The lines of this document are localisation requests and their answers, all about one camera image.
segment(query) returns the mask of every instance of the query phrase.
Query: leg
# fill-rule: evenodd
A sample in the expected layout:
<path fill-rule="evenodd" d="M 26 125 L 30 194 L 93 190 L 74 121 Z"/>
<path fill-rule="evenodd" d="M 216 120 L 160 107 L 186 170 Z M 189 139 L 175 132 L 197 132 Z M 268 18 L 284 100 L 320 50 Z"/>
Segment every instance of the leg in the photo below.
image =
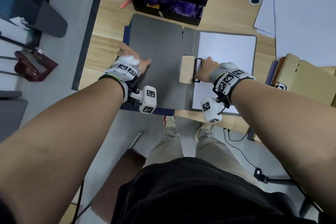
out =
<path fill-rule="evenodd" d="M 211 136 L 211 129 L 212 125 L 204 124 L 196 131 L 195 139 L 198 139 L 196 158 L 203 159 L 223 171 L 238 175 L 245 181 L 261 188 L 260 182 L 239 164 L 230 149 Z"/>
<path fill-rule="evenodd" d="M 166 126 L 164 129 L 165 136 L 151 151 L 143 167 L 184 157 L 181 141 L 176 130 L 175 117 L 163 116 L 163 122 Z"/>

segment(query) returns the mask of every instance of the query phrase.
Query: gray folder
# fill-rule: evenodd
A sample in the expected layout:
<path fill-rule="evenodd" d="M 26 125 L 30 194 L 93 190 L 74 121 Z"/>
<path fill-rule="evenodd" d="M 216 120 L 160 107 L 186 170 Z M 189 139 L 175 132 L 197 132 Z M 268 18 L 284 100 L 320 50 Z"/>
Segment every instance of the gray folder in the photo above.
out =
<path fill-rule="evenodd" d="M 200 32 L 148 16 L 133 15 L 129 46 L 142 59 L 152 60 L 137 86 L 139 89 L 146 85 L 156 88 L 157 108 L 193 110 L 194 82 L 179 82 L 179 67 L 183 55 L 197 58 Z"/>

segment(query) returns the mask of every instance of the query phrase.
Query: wooden block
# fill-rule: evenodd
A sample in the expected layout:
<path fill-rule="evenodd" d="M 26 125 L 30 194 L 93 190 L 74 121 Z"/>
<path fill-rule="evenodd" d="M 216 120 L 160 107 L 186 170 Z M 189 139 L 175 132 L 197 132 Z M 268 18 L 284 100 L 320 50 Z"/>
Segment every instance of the wooden block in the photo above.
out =
<path fill-rule="evenodd" d="M 194 77 L 194 63 L 195 57 L 193 56 L 182 56 L 181 71 L 180 71 L 180 82 L 191 84 Z"/>

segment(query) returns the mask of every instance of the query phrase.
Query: khaki pants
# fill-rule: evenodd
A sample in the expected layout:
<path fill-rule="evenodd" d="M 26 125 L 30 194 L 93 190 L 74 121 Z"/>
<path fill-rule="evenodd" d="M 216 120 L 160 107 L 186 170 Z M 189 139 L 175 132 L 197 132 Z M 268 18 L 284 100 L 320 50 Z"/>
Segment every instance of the khaki pants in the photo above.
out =
<path fill-rule="evenodd" d="M 184 156 L 177 131 L 173 128 L 166 128 L 165 136 L 151 151 L 144 167 L 182 157 Z M 221 170 L 238 175 L 245 181 L 261 188 L 260 182 L 239 164 L 230 149 L 224 143 L 209 136 L 206 131 L 199 133 L 195 157 L 203 159 Z"/>

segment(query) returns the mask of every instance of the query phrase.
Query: glove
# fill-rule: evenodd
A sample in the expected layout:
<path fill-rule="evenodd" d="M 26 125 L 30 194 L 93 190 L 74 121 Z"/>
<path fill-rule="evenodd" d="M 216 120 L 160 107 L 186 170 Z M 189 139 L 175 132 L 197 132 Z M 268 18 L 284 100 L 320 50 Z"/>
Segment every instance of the glove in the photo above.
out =
<path fill-rule="evenodd" d="M 255 80 L 255 77 L 239 69 L 232 62 L 220 63 L 219 67 L 210 74 L 210 82 L 214 85 L 213 92 L 224 103 L 224 106 L 229 108 L 233 105 L 231 94 L 238 83 L 245 79 Z"/>
<path fill-rule="evenodd" d="M 116 80 L 123 89 L 124 103 L 127 101 L 128 96 L 131 94 L 137 82 L 137 74 L 140 72 L 137 67 L 139 63 L 140 61 L 132 55 L 120 56 L 119 59 L 103 73 L 99 80 L 103 78 Z"/>

